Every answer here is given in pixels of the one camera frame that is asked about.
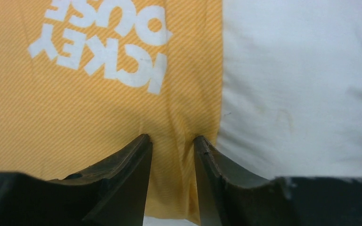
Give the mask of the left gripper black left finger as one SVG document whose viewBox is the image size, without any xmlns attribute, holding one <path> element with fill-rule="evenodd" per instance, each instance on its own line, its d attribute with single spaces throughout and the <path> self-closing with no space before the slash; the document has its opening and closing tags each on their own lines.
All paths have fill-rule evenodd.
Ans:
<svg viewBox="0 0 362 226">
<path fill-rule="evenodd" d="M 0 172 L 0 226 L 140 226 L 152 151 L 142 134 L 64 179 Z"/>
</svg>

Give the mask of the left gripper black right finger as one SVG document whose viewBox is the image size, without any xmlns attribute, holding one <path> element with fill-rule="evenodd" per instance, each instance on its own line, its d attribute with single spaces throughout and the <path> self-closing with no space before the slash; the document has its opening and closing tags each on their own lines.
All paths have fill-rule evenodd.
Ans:
<svg viewBox="0 0 362 226">
<path fill-rule="evenodd" d="M 260 177 L 194 139 L 203 226 L 362 226 L 362 178 Z"/>
</svg>

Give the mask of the yellow and blue pillowcase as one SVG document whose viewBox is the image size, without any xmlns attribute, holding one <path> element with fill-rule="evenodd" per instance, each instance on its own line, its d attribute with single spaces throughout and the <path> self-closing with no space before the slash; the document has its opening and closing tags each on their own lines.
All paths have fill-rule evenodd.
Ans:
<svg viewBox="0 0 362 226">
<path fill-rule="evenodd" d="M 0 0 L 0 171 L 62 178 L 146 133 L 146 215 L 199 223 L 222 57 L 220 0 Z"/>
</svg>

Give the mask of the white pillow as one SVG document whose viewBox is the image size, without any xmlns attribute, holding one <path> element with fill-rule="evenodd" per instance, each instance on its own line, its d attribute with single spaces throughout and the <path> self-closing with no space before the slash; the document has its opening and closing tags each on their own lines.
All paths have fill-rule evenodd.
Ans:
<svg viewBox="0 0 362 226">
<path fill-rule="evenodd" d="M 362 0 L 225 0 L 217 149 L 267 179 L 362 177 Z"/>
</svg>

